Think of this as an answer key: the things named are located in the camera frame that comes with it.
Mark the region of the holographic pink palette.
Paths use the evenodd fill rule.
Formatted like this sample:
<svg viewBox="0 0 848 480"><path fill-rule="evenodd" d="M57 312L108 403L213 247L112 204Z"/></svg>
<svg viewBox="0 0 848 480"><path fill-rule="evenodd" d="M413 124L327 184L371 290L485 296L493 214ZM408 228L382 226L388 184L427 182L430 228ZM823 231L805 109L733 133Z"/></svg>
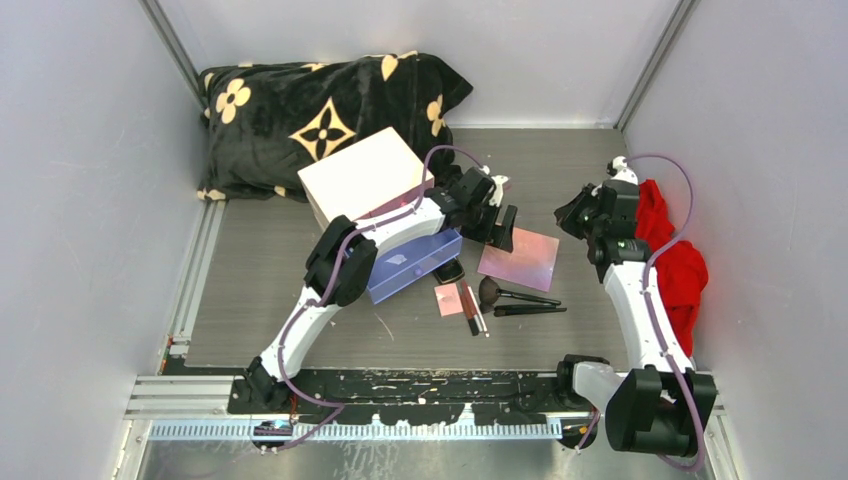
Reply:
<svg viewBox="0 0 848 480"><path fill-rule="evenodd" d="M555 237L516 227L513 251L486 246L478 272L481 275L549 292L553 281L559 240Z"/></svg>

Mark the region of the black square compact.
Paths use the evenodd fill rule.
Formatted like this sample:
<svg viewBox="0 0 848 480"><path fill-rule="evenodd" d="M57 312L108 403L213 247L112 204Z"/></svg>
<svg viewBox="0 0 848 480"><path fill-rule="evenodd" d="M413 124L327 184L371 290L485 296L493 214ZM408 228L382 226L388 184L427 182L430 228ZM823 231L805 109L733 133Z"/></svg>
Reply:
<svg viewBox="0 0 848 480"><path fill-rule="evenodd" d="M439 285L457 282L465 276L465 270L458 258L453 258L433 270Z"/></svg>

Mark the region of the white drawer organizer box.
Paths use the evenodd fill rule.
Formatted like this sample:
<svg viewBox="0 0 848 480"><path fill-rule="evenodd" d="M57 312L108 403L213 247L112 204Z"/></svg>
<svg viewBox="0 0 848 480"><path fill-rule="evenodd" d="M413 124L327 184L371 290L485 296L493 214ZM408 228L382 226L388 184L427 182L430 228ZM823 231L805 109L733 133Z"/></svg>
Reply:
<svg viewBox="0 0 848 480"><path fill-rule="evenodd" d="M412 204L434 186L413 150L391 127L298 172L313 214L325 229L339 215L368 219Z"/></svg>

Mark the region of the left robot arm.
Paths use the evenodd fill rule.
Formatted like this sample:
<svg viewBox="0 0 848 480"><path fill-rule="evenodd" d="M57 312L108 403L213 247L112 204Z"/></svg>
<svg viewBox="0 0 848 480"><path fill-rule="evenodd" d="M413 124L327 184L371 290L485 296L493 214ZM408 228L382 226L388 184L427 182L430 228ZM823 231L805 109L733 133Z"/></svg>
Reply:
<svg viewBox="0 0 848 480"><path fill-rule="evenodd" d="M231 413L281 413L297 391L292 380L329 321L365 292L378 258L409 242L459 230L511 251L517 209L505 205L506 175L471 167L449 188L420 185L413 202L374 218L332 220L308 256L295 308L270 345L232 383Z"/></svg>

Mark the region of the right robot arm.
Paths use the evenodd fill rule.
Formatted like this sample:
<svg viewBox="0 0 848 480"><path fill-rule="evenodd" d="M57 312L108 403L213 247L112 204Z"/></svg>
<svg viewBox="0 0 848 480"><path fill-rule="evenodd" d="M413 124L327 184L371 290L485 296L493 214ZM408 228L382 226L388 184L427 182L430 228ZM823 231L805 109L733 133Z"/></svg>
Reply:
<svg viewBox="0 0 848 480"><path fill-rule="evenodd" d="M589 403L602 415L616 451L700 461L718 391L711 375L695 371L676 340L659 292L656 256L635 235L639 199L637 184L612 179L585 185L554 213L565 233L586 242L629 362L621 376L599 357L568 355L555 396L571 411Z"/></svg>

